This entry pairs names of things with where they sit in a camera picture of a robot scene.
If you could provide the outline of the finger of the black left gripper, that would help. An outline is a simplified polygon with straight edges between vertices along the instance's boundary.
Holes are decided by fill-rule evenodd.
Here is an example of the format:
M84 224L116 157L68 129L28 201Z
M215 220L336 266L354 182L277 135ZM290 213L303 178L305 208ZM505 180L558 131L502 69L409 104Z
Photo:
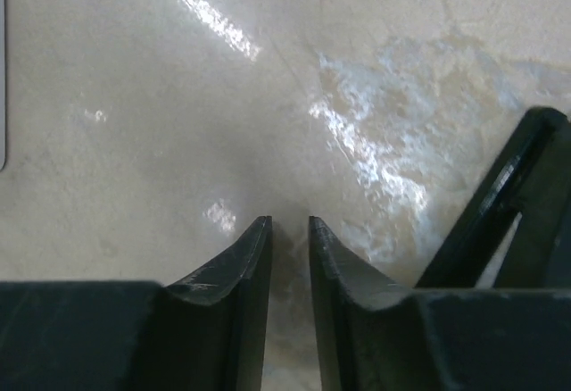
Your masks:
M553 108L526 111L418 287L474 287L512 226L493 287L568 288L570 121Z

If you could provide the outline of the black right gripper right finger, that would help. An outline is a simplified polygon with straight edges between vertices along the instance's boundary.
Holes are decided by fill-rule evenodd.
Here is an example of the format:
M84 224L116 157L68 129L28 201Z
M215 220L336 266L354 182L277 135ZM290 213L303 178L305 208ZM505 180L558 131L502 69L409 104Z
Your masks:
M403 287L309 219L325 390L567 390L564 289Z

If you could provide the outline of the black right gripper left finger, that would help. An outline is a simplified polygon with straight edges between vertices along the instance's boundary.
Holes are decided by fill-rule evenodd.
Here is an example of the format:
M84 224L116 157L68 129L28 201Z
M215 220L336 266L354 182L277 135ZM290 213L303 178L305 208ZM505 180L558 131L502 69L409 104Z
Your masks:
M4 390L257 390L272 219L164 286L154 281L1 285Z

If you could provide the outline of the grey staple box sleeve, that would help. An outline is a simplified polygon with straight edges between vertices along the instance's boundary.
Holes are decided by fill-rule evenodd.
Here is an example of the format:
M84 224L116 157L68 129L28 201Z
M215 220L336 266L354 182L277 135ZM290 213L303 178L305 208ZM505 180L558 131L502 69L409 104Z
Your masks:
M0 170L6 162L5 0L0 0Z

